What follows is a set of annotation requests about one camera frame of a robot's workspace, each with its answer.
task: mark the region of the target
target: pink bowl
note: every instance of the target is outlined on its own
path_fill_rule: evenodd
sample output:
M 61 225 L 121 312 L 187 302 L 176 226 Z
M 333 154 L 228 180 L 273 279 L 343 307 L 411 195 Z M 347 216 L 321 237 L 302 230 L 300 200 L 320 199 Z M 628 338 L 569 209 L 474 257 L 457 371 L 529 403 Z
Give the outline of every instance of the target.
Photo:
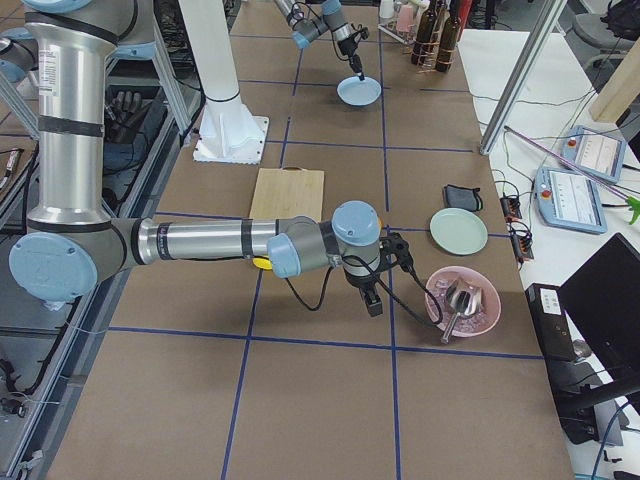
M 427 280 L 427 288 L 434 295 L 438 296 L 438 291 L 444 292 L 446 290 L 444 285 L 451 284 L 458 277 L 461 277 L 471 285 L 482 288 L 483 310 L 481 314 L 474 315 L 469 319 L 460 318 L 453 329 L 452 335 L 455 337 L 475 337 L 476 335 L 487 333 L 498 323 L 501 304 L 498 291 L 484 275 L 467 267 L 444 267 L 429 277 L 429 280 Z M 438 324 L 438 328 L 444 331 L 453 314 L 451 313 L 451 309 L 444 305 L 443 302 L 444 298 L 442 298 L 440 302 L 444 319 L 442 323 Z M 431 317 L 433 321 L 437 321 L 438 311 L 433 305 L 433 301 L 430 300 L 426 294 L 425 304 L 429 317 Z

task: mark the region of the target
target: metal spoon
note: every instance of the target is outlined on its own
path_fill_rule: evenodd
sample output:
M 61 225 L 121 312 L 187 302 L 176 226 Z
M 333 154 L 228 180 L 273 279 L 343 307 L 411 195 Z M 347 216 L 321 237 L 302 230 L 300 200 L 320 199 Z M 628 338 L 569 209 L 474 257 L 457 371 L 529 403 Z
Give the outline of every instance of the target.
M 458 319 L 460 317 L 469 318 L 478 313 L 482 304 L 482 289 L 458 278 L 447 289 L 445 299 L 455 312 L 440 339 L 442 343 L 448 344 Z

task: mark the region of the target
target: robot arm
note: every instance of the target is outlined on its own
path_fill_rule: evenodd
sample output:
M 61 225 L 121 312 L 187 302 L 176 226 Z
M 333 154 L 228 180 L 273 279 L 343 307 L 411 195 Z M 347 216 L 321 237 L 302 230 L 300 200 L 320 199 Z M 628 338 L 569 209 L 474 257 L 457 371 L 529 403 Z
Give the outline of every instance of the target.
M 408 254 L 408 245 L 404 243 Z M 280 278 L 326 266 L 344 266 L 369 313 L 382 313 L 375 291 L 378 273 L 388 270 L 375 210 L 360 201 L 339 207 L 331 221 L 307 217 L 285 220 L 228 220 L 155 223 L 150 219 L 113 219 L 96 232 L 32 232 L 12 248 L 9 266 L 30 294 L 67 302 L 88 293 L 115 273 L 157 260 L 210 260 L 268 255 Z
M 360 40 L 368 38 L 369 30 L 366 27 L 355 28 L 347 23 L 340 0 L 325 0 L 322 3 L 322 17 L 315 18 L 305 17 L 300 3 L 294 0 L 275 0 L 275 3 L 292 28 L 293 40 L 298 48 L 308 47 L 316 38 L 331 31 L 340 53 L 347 57 L 349 66 L 360 80 L 364 80 L 362 62 L 356 50 Z
M 198 224 L 111 218 L 101 205 L 104 65 L 122 43 L 152 42 L 151 1 L 24 2 L 31 7 L 27 28 L 39 47 L 41 167 L 29 233 L 9 257 L 18 284 L 38 298 L 64 302 L 156 260 L 268 255 L 280 277 L 342 264 L 369 312 L 381 312 L 376 275 L 395 265 L 387 260 L 394 252 L 381 249 L 377 214 L 363 202 L 347 202 L 320 224 L 307 218 Z M 347 48 L 357 42 L 339 2 L 325 4 L 338 10 L 323 6 L 323 24 L 357 65 L 355 48 Z
M 38 68 L 38 43 L 25 28 L 0 33 L 0 72 L 17 83 Z

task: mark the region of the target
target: white bottle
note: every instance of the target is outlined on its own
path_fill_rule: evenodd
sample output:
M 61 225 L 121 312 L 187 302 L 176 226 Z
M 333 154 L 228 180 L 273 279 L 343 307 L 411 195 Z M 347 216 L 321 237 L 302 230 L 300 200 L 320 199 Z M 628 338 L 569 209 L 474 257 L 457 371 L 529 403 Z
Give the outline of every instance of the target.
M 380 10 L 378 11 L 380 25 L 387 25 L 394 16 L 393 0 L 380 0 Z

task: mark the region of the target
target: wooden board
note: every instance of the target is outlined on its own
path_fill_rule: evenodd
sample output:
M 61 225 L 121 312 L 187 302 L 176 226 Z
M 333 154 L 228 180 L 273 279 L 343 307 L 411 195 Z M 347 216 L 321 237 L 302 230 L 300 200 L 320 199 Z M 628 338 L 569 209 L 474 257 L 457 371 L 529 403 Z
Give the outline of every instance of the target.
M 589 113 L 596 122 L 615 123 L 638 94 L 640 94 L 640 43 L 636 42 L 598 98 L 589 107 Z
M 261 168 L 249 217 L 270 220 L 306 215 L 319 222 L 323 187 L 320 170 Z

